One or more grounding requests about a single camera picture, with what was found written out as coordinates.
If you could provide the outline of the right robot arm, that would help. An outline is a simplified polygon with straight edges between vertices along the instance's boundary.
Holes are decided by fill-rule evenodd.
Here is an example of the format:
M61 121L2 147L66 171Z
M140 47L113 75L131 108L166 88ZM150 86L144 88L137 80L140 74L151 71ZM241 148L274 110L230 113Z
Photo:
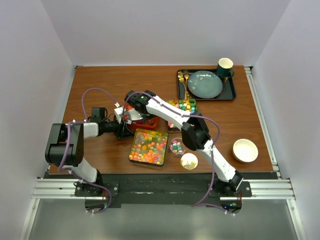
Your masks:
M183 144L192 151L201 153L213 167L213 171L222 185L223 192L230 197L241 190L243 176L223 157L216 147L221 130L217 127L217 135L210 136L206 121L218 124L198 111L189 113L176 108L148 90L130 91L124 98L125 104L133 107L141 114L150 114L173 123L181 131Z

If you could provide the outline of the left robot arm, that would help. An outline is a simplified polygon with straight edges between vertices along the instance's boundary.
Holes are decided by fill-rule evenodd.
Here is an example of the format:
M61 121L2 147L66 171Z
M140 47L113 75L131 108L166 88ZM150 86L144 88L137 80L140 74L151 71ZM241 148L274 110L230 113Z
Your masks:
M55 165L59 172L68 171L78 180L75 186L91 196L109 197L111 193L104 186L101 173L85 159L84 140L107 133L114 134L119 140L134 136L123 121L116 117L110 120L107 113L104 107L94 107L85 121L54 123L44 154L47 163Z

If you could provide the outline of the clear plastic jar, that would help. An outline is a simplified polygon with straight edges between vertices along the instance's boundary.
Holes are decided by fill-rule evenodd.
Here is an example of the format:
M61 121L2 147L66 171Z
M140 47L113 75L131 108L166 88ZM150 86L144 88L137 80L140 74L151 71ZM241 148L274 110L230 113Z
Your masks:
M182 157L187 150L181 137L173 138L169 144L169 149L175 157Z

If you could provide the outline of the candy tin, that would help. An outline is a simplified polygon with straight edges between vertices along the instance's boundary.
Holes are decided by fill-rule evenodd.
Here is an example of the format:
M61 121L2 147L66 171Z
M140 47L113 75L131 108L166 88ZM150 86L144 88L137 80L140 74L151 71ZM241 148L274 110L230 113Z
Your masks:
M169 134L137 128L128 159L132 163L162 167L165 163Z
M193 114L198 110L196 100L191 99L179 99L179 100L169 100L168 103L180 110L187 111L188 113ZM169 133L179 132L180 130L172 123L167 122L167 130Z

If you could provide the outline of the orange candy box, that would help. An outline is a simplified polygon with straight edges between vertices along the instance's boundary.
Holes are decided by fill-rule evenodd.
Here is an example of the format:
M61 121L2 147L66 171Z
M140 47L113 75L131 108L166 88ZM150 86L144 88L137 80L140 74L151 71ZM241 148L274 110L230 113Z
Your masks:
M128 103L125 105L125 110L134 109ZM147 120L146 122L135 122L133 121L131 124L127 124L127 127L131 131L135 131L136 129L146 129L146 130L155 130L158 125L159 118L154 116L153 118Z

